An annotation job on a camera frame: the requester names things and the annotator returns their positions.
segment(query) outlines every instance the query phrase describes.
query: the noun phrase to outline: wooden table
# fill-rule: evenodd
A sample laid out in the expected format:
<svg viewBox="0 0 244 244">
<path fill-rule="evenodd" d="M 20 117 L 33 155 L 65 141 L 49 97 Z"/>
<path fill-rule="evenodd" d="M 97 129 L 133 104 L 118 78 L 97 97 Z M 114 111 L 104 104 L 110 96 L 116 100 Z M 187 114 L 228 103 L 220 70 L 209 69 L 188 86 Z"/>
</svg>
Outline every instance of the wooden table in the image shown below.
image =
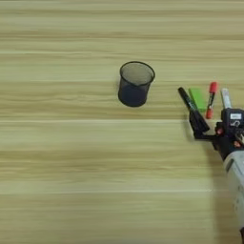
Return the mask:
<svg viewBox="0 0 244 244">
<path fill-rule="evenodd" d="M 1 0 L 0 243 L 240 243 L 177 88 L 243 108 L 243 27 L 237 0 Z M 117 99 L 131 60 L 156 71 L 139 109 Z"/>
</svg>

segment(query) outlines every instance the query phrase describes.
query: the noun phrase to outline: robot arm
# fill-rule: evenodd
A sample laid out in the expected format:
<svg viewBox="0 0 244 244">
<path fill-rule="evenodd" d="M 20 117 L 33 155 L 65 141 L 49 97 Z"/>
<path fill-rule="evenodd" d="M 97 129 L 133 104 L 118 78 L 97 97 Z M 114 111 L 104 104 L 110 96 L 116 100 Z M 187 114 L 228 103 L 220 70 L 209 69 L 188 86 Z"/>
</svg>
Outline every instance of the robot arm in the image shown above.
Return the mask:
<svg viewBox="0 0 244 244">
<path fill-rule="evenodd" d="M 224 109 L 221 120 L 216 123 L 215 134 L 207 135 L 204 118 L 199 112 L 190 111 L 194 138 L 211 141 L 223 159 L 244 244 L 244 111 Z"/>
</svg>

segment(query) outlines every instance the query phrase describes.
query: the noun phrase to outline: marker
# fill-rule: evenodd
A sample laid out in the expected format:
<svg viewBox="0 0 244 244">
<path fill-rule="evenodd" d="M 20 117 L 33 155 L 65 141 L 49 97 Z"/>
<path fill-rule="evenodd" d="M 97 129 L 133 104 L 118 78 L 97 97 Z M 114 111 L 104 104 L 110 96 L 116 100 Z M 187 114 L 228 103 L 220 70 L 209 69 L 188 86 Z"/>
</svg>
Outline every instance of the marker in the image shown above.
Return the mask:
<svg viewBox="0 0 244 244">
<path fill-rule="evenodd" d="M 217 82 L 212 82 L 210 84 L 210 100 L 207 107 L 206 118 L 211 119 L 213 117 L 213 107 L 214 107 L 214 99 L 217 92 Z"/>
<path fill-rule="evenodd" d="M 231 103 L 231 99 L 230 99 L 228 89 L 223 88 L 221 90 L 221 93 L 222 93 L 222 100 L 223 100 L 224 109 L 231 109 L 232 103 Z"/>
<path fill-rule="evenodd" d="M 187 108 L 189 110 L 193 110 L 196 111 L 197 108 L 194 104 L 194 102 L 192 101 L 192 99 L 187 95 L 186 91 L 184 90 L 184 88 L 179 88 L 178 89 L 179 94 L 181 96 L 181 98 L 183 99 L 184 103 L 186 104 Z"/>
</svg>

